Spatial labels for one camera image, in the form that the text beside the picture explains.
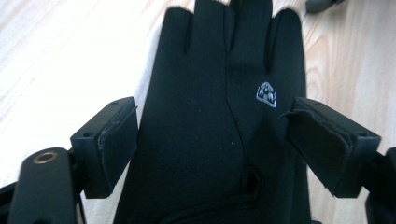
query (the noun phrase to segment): light wood grain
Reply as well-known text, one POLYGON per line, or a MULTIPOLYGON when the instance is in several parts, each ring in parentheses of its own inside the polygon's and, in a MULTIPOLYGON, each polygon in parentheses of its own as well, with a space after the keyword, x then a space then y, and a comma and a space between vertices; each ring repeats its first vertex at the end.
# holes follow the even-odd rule
MULTIPOLYGON (((133 95, 141 116, 163 13, 194 2, 41 0, 0 2, 0 186, 23 159, 68 138, 106 103, 133 95)), ((318 15, 304 0, 275 0, 303 22, 308 97, 395 145, 396 2, 346 0, 318 15)), ((84 201, 89 223, 111 223, 123 180, 106 200, 84 201)), ((335 199, 309 173, 312 217, 365 223, 358 200, 335 199)))

